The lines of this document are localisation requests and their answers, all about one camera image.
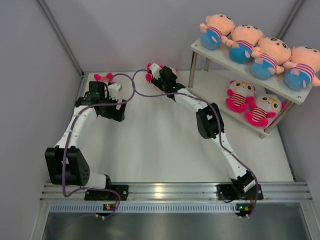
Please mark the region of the orange doll table back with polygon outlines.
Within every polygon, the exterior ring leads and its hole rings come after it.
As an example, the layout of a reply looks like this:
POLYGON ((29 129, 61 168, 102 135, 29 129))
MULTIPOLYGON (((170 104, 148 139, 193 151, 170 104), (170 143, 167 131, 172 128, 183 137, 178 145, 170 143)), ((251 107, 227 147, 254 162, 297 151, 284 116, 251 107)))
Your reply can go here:
POLYGON ((235 29, 234 21, 224 14, 207 15, 205 23, 201 23, 200 43, 208 50, 215 50, 220 47, 223 40, 235 29))

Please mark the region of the white doll glasses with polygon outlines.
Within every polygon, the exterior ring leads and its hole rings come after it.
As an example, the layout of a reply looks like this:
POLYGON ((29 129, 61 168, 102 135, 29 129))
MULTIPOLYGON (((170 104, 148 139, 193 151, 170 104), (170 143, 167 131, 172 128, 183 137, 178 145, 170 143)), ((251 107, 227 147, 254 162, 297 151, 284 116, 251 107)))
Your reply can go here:
POLYGON ((275 118, 285 106, 276 95, 261 94, 249 104, 250 111, 244 113, 244 119, 252 126, 266 127, 269 119, 275 118))

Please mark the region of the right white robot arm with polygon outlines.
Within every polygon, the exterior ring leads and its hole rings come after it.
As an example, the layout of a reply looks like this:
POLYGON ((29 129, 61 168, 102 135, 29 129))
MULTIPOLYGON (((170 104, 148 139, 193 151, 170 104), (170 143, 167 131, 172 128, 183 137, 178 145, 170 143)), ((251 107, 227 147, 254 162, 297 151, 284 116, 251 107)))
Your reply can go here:
POLYGON ((233 151, 218 106, 193 95, 183 84, 178 83, 177 71, 174 68, 153 63, 147 67, 147 72, 146 79, 168 98, 195 111, 199 134, 204 139, 213 141, 224 156, 224 165, 231 180, 234 196, 240 199, 257 199, 260 193, 257 178, 233 151))

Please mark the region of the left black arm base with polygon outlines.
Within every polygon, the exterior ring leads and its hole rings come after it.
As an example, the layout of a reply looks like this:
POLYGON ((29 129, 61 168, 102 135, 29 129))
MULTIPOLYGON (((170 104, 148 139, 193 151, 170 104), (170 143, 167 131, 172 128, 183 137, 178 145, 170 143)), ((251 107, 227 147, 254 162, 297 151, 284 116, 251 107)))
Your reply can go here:
POLYGON ((106 190, 93 190, 86 191, 85 201, 126 201, 129 195, 129 186, 127 184, 114 184, 111 186, 110 191, 106 190))

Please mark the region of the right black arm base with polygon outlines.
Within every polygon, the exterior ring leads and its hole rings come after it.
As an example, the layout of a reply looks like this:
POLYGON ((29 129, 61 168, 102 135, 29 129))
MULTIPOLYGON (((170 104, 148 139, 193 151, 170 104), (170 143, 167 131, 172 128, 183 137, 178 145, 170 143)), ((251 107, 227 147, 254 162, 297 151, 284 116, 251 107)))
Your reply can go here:
POLYGON ((236 186, 235 184, 219 184, 216 187, 217 190, 217 197, 219 200, 228 202, 228 201, 236 201, 236 200, 250 200, 253 201, 256 199, 256 193, 258 200, 263 200, 263 192, 261 185, 258 185, 258 191, 257 191, 257 185, 255 184, 251 189, 249 189, 247 192, 244 192, 243 188, 240 186, 236 186))

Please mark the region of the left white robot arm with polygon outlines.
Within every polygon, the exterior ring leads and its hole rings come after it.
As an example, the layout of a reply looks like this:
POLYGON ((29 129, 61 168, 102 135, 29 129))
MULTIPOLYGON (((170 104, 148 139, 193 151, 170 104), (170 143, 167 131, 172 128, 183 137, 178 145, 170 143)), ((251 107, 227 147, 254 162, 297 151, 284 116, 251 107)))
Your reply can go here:
POLYGON ((61 139, 45 151, 52 184, 95 188, 102 200, 112 196, 110 177, 91 171, 81 148, 97 117, 117 122, 125 119, 126 103, 120 99, 121 90, 118 83, 89 82, 88 91, 75 102, 72 118, 61 139))

